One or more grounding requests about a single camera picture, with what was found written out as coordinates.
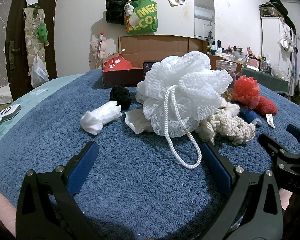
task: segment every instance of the bed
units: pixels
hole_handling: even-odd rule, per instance
[[[21,111],[0,124],[1,192],[16,207],[27,170],[47,172],[65,165],[93,140],[100,153],[74,199],[98,232],[105,239],[192,239],[215,216],[225,196],[218,192],[204,162],[194,170],[184,168],[164,137],[136,135],[125,124],[124,114],[96,136],[85,132],[81,116],[106,103],[110,90],[103,88],[101,71],[92,70],[52,80],[16,100]],[[129,90],[134,98],[136,89]],[[262,173],[272,162],[257,142],[261,133],[290,152],[300,152],[298,141],[285,130],[290,123],[300,128],[300,106],[261,85],[260,94],[279,109],[274,117],[276,129],[263,119],[265,125],[256,129],[256,137],[246,145],[233,146],[217,136],[215,146],[234,165]],[[141,107],[133,99],[128,110]],[[172,141],[185,162],[196,160],[186,136]]]

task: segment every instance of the black yarn ball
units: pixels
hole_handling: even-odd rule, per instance
[[[119,85],[111,89],[109,101],[117,101],[117,105],[121,106],[121,110],[127,110],[132,99],[129,90]]]

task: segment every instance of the white rope loop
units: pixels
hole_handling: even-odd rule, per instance
[[[180,113],[179,113],[179,110],[178,110],[176,98],[175,98],[175,95],[174,95],[176,87],[177,87],[176,85],[169,87],[168,90],[167,90],[167,92],[166,92],[166,94],[165,94],[165,97],[164,97],[164,135],[165,135],[165,137],[167,139],[167,142],[169,144],[170,150],[171,150],[172,154],[176,157],[176,159],[183,166],[185,166],[186,168],[195,169],[201,163],[201,157],[202,157],[201,156],[201,151],[200,151],[200,148],[199,148],[197,142],[192,137],[190,131],[187,129],[187,127],[185,126],[185,124],[183,123],[183,121],[182,121],[182,119],[180,117]],[[173,105],[174,105],[174,109],[175,109],[175,113],[176,113],[176,117],[178,119],[178,122],[179,122],[181,128],[185,131],[186,135],[189,137],[190,141],[192,142],[192,144],[194,145],[194,147],[195,147],[195,149],[196,149],[196,151],[198,153],[198,160],[197,160],[196,164],[194,164],[194,165],[189,165],[188,163],[184,162],[184,160],[178,155],[178,153],[174,149],[173,143],[172,143],[172,141],[170,139],[169,132],[168,132],[168,100],[169,100],[170,93],[171,93],[171,100],[172,100]]]

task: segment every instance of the cardboard box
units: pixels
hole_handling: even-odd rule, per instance
[[[115,85],[136,86],[143,80],[143,63],[161,61],[169,56],[183,56],[190,51],[207,53],[207,41],[171,35],[123,36],[118,40],[119,51],[132,64],[129,70],[102,71],[106,88]]]
[[[207,41],[172,35],[138,35],[119,37],[119,50],[133,67],[143,68],[145,62],[161,61],[169,56],[183,56],[190,51],[207,53]]]

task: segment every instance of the green tote bag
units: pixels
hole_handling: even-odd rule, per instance
[[[126,32],[133,35],[156,32],[158,29],[157,3],[151,0],[129,0],[125,6]]]

